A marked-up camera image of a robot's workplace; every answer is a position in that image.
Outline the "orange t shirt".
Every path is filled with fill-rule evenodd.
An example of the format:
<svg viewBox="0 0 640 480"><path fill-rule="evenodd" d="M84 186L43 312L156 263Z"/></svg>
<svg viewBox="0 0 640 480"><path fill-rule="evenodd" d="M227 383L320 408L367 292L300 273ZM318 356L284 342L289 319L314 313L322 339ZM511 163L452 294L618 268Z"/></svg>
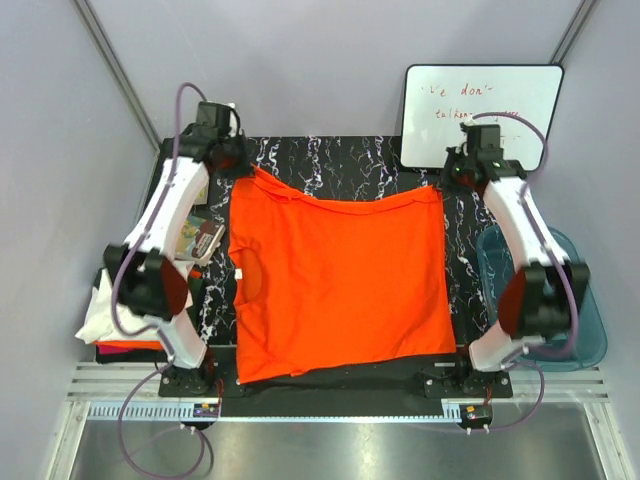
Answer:
<svg viewBox="0 0 640 480"><path fill-rule="evenodd" d="M162 351L164 347L159 341L99 341L95 345L100 348L122 349L122 350L155 350Z"/></svg>
<svg viewBox="0 0 640 480"><path fill-rule="evenodd" d="M441 193L322 200L264 170L231 193L243 384L451 354Z"/></svg>

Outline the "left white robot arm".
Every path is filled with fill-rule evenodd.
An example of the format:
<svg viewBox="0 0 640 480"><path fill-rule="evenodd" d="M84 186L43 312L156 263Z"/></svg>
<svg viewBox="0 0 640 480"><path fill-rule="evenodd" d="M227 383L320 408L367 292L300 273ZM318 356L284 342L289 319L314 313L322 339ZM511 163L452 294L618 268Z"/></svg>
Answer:
<svg viewBox="0 0 640 480"><path fill-rule="evenodd" d="M201 101L196 119L170 138L171 155L138 223L120 245L108 245L104 267L111 285L110 314L127 338L152 332L169 363L183 369L181 384L196 396L215 386L216 372L187 309L187 276L176 264L182 227L214 175L238 178L250 162L240 116L232 103Z"/></svg>

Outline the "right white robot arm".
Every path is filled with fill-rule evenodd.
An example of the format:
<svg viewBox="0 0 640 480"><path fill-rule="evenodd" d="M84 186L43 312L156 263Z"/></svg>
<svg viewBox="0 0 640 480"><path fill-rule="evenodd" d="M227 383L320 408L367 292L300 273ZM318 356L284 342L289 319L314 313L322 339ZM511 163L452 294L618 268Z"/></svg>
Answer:
<svg viewBox="0 0 640 480"><path fill-rule="evenodd" d="M440 185L478 194L501 230L514 268L498 301L496 321L470 343L470 362L453 374L457 390L472 397L488 387L489 372L513 365L522 355L570 356L590 270L585 262L572 260L553 237L524 167L504 156L500 126L471 118L460 129L464 139L448 148Z"/></svg>

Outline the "green treehouse book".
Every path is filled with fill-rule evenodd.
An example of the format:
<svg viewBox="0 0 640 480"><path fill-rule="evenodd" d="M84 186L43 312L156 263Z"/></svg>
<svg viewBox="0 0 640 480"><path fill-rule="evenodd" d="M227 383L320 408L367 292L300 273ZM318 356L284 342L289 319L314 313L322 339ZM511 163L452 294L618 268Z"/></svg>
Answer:
<svg viewBox="0 0 640 480"><path fill-rule="evenodd" d="M209 193L209 183L206 182L204 187L199 191L196 200L194 201L195 205L206 205L208 202L208 193Z"/></svg>

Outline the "white dry erase board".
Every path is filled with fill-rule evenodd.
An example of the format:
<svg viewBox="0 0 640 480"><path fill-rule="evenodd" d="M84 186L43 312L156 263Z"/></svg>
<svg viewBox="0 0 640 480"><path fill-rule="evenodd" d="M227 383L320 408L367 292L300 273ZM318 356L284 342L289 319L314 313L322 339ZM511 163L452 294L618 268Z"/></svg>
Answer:
<svg viewBox="0 0 640 480"><path fill-rule="evenodd" d="M543 162L564 70L558 65L412 65L405 75L400 163L440 169L446 149L464 139L460 125L498 124L507 159L533 172Z"/></svg>

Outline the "yellow small book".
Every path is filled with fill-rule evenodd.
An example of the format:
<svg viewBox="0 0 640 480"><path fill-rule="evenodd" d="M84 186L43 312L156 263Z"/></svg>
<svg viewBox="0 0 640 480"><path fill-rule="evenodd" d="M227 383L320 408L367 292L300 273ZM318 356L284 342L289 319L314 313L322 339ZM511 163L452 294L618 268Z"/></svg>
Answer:
<svg viewBox="0 0 640 480"><path fill-rule="evenodd" d="M189 215L181 229L175 249L175 257L181 261L206 266L225 233L225 226L214 220Z"/></svg>

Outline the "black marbled table mat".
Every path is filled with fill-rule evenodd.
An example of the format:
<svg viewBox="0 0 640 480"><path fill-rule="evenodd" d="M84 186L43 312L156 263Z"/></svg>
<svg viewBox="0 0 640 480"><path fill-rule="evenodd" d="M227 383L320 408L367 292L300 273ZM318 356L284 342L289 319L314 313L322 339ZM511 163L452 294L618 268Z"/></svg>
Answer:
<svg viewBox="0 0 640 480"><path fill-rule="evenodd" d="M427 169L401 166L396 136L251 137L249 160L284 183L322 199L372 201L437 181ZM446 275L456 340L479 338L490 326L476 242L495 219L477 194L444 198ZM205 272L192 320L209 345L236 342L234 267L222 245Z"/></svg>

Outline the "orange folded t shirt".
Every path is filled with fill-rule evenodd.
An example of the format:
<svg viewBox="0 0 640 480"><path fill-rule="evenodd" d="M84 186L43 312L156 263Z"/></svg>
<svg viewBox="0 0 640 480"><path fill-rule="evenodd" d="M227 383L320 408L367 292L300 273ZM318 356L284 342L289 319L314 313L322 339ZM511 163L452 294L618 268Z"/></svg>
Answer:
<svg viewBox="0 0 640 480"><path fill-rule="evenodd" d="M95 345L100 348L122 349L122 350L155 350L162 351L164 347L159 341L99 341Z"/></svg>

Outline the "white folded t shirt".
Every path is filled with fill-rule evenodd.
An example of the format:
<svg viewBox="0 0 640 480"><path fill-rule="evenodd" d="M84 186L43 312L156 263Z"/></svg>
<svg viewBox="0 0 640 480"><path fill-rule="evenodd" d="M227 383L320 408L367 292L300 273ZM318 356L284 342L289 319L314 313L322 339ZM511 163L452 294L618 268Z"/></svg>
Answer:
<svg viewBox="0 0 640 480"><path fill-rule="evenodd" d="M194 267L193 262L178 261L178 270L186 279ZM99 341L159 341L153 331L147 331L136 337L126 337L119 333L112 321L111 314L112 286L106 269L101 269L91 290L91 299L83 326L75 337L85 344L95 344ZM143 327L142 318L132 314L128 308L118 304L117 313L122 326L128 331L139 330Z"/></svg>

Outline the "dark folded t shirt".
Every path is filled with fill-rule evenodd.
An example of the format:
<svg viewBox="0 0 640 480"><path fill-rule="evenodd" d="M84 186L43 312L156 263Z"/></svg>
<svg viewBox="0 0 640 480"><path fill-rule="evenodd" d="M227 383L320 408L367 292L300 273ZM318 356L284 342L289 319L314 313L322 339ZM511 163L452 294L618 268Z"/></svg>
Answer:
<svg viewBox="0 0 640 480"><path fill-rule="evenodd" d="M136 337L147 331L153 331L157 335L157 338L164 349L162 351L127 351L122 349L100 348L95 344L91 344L97 347L96 361L99 363L134 362L165 360L169 357L173 357L181 368L195 368L200 365L204 358L205 344L200 338L192 317L199 311L197 303L199 301L200 288L202 287L201 269L194 264L194 267L187 275L186 280L189 293L187 294L185 310L176 318L171 320L167 325L164 325L160 318L147 318L136 315L132 313L128 307L120 304L128 308L132 314L141 317L143 322L143 327L139 330L126 330L119 320L117 313L118 305L116 308L112 307L111 294L111 314L115 329L126 337Z"/></svg>

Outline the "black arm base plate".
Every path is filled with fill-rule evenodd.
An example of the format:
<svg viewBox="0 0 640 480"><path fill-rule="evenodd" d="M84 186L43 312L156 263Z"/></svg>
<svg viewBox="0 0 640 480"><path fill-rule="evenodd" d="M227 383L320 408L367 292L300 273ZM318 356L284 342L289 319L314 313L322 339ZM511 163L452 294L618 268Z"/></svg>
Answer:
<svg viewBox="0 0 640 480"><path fill-rule="evenodd" d="M505 372L479 372L460 354L410 356L395 360L313 370L300 376L280 376L242 383L239 380L236 348L231 345L209 349L212 371L186 371L171 367L162 374L159 395L167 398L205 397L222 393L241 398L277 388L302 391L399 391L429 399L509 399L513 388Z"/></svg>

